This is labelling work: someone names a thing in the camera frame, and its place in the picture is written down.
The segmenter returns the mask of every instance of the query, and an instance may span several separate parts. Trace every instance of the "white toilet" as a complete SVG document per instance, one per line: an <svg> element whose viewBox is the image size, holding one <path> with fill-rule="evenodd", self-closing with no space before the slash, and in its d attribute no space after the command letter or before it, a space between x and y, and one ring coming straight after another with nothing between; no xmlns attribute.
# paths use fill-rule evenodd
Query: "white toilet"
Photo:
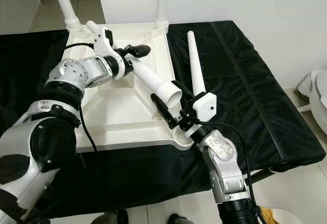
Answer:
<svg viewBox="0 0 327 224"><path fill-rule="evenodd" d="M310 99L310 104L299 108L299 112L311 110L318 125L327 134L327 69L309 73L298 91Z"/></svg>

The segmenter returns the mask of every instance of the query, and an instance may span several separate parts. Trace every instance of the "white plastic tube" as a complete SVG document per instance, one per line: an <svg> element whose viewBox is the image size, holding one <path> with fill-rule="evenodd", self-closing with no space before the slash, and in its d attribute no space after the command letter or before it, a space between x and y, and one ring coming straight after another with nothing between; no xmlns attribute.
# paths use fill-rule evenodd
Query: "white plastic tube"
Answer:
<svg viewBox="0 0 327 224"><path fill-rule="evenodd" d="M77 30L81 28L81 23L76 16L70 0L58 0L61 11L65 18L66 28L69 31Z"/></svg>
<svg viewBox="0 0 327 224"><path fill-rule="evenodd" d="M198 55L198 49L196 47L193 31L188 31L188 43L189 43L189 53L190 53L193 94L197 95L203 91L205 92L205 86L204 86L202 70L201 70L201 65Z"/></svg>
<svg viewBox="0 0 327 224"><path fill-rule="evenodd" d="M148 88L155 93L167 105L168 108L176 106L181 97L182 91L172 82L164 81L140 60L133 59L133 73L142 80Z"/></svg>
<svg viewBox="0 0 327 224"><path fill-rule="evenodd" d="M157 26L165 26L168 24L166 16L166 5L167 0L157 0L157 18L155 21Z"/></svg>

